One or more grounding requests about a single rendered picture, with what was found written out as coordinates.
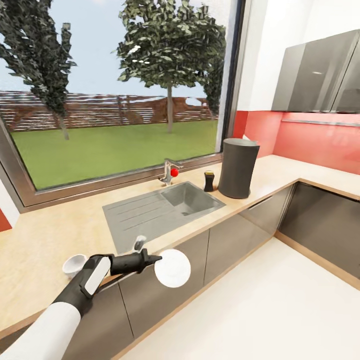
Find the bottle of coffee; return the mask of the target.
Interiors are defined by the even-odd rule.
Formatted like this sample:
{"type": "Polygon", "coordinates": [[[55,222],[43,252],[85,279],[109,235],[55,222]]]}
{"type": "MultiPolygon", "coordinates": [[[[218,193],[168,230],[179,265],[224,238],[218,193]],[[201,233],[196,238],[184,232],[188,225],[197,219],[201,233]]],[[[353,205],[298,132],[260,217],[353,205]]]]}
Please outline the bottle of coffee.
{"type": "Polygon", "coordinates": [[[203,190],[205,192],[213,192],[213,181],[214,181],[215,175],[214,171],[212,170],[206,170],[204,173],[204,185],[203,190]]]}

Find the saucer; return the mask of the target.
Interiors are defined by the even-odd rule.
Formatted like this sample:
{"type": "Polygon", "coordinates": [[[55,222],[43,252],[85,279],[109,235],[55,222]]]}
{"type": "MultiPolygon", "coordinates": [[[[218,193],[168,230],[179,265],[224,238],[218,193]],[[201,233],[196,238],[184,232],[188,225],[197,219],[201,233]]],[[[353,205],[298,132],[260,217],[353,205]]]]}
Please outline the saucer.
{"type": "Polygon", "coordinates": [[[187,256],[177,249],[163,251],[161,260],[155,261],[154,271],[165,286],[176,288],[187,282],[191,274],[191,264],[187,256]]]}

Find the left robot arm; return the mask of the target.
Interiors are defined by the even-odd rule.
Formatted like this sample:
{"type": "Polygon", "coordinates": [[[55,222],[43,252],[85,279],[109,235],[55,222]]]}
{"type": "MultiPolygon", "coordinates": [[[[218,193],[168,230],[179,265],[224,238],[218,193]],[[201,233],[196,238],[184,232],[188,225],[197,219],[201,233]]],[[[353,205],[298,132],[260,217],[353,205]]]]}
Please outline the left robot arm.
{"type": "Polygon", "coordinates": [[[46,311],[0,354],[0,360],[62,360],[109,270],[111,276],[141,274],[146,266],[163,259],[161,255],[148,255],[143,248],[145,241],[144,235],[138,236],[132,250],[124,255],[92,255],[46,311]]]}

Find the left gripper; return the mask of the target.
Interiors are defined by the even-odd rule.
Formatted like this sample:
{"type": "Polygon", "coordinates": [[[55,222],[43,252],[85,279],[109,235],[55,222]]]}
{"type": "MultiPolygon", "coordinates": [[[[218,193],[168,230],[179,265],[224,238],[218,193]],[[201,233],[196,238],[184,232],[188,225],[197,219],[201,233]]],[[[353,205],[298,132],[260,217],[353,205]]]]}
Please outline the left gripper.
{"type": "Polygon", "coordinates": [[[140,253],[124,254],[124,274],[136,272],[141,274],[146,266],[163,259],[161,255],[148,255],[147,248],[142,248],[140,253]]]}

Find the coffee cup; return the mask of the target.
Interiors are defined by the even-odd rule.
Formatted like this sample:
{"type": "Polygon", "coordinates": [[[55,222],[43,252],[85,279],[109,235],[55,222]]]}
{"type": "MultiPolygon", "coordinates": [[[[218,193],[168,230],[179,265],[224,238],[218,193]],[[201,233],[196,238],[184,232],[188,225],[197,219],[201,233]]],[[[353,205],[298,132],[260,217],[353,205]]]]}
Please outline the coffee cup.
{"type": "Polygon", "coordinates": [[[87,262],[87,258],[84,254],[77,254],[68,259],[62,269],[63,272],[70,278],[74,278],[76,274],[83,269],[85,263],[87,262]]]}

